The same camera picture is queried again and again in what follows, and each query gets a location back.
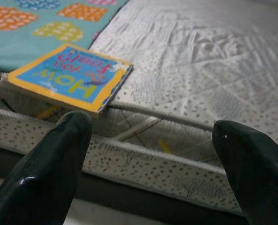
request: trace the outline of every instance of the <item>mattress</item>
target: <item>mattress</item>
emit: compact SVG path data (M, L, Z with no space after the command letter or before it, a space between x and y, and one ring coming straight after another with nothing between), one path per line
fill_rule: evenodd
M278 143L278 1L131 0L91 49L135 69L83 170L240 215L211 130L230 119ZM27 153L65 112L0 81L0 147Z

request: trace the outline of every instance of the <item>children's book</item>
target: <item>children's book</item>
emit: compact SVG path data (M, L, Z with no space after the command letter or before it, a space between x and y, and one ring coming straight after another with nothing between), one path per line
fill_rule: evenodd
M9 73L3 80L56 105L99 117L133 65L70 44Z

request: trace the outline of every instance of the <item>floor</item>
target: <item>floor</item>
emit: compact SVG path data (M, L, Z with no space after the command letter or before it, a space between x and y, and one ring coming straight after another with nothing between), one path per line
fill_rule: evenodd
M164 225L164 223L85 202L72 201L64 225Z

